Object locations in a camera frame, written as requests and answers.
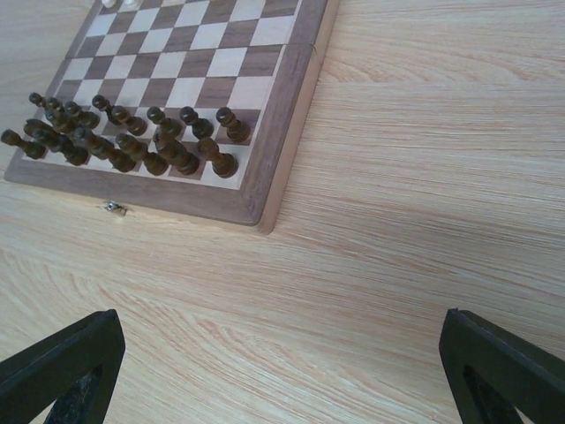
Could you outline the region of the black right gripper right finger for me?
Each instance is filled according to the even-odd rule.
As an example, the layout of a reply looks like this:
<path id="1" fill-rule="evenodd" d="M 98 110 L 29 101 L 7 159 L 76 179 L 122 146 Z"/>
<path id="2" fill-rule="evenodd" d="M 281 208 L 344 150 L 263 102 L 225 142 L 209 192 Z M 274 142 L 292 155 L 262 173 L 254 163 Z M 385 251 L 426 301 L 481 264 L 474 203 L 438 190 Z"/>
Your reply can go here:
<path id="1" fill-rule="evenodd" d="M 564 361 L 553 354 L 456 308 L 439 352 L 463 423 L 564 422 Z"/>

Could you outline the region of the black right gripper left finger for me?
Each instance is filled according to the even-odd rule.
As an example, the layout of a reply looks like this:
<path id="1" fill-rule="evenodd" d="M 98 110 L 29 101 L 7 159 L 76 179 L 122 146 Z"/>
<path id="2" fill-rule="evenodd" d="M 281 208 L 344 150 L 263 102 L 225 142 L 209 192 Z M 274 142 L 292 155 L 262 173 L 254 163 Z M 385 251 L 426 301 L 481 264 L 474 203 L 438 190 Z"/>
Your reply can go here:
<path id="1" fill-rule="evenodd" d="M 125 352 L 117 311 L 94 312 L 1 361 L 1 422 L 102 423 Z"/>

